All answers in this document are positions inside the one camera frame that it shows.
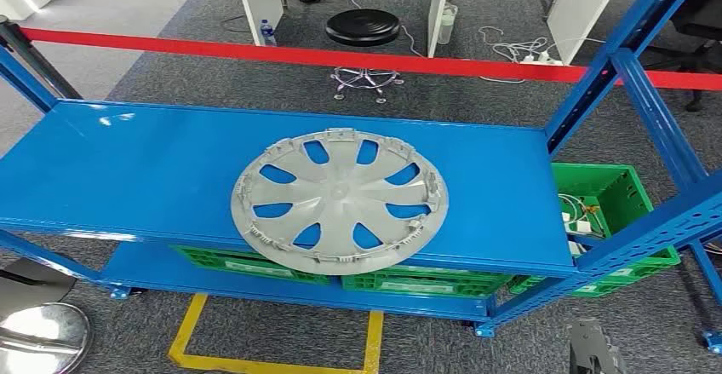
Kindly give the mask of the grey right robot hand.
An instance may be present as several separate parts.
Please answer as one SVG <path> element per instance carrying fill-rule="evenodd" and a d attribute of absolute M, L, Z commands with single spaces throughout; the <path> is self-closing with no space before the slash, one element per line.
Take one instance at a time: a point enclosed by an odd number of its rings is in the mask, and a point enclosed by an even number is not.
<path fill-rule="evenodd" d="M 570 329 L 570 374 L 627 372 L 620 349 L 597 319 L 574 319 Z"/>

